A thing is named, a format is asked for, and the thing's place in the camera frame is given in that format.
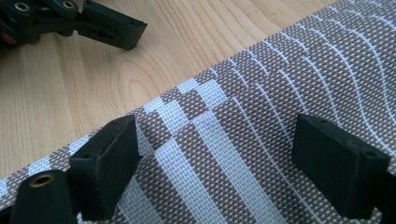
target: beige and white fabric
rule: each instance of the beige and white fabric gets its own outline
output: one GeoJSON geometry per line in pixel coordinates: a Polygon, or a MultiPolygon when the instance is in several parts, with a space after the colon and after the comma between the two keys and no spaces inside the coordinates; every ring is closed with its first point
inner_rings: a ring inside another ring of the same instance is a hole
{"type": "MultiPolygon", "coordinates": [[[[378,223],[339,217],[290,151],[297,114],[319,116],[396,174],[395,40],[396,1],[341,0],[132,111],[144,159],[111,222],[378,223]]],[[[93,135],[0,180],[0,209],[93,135]]]]}

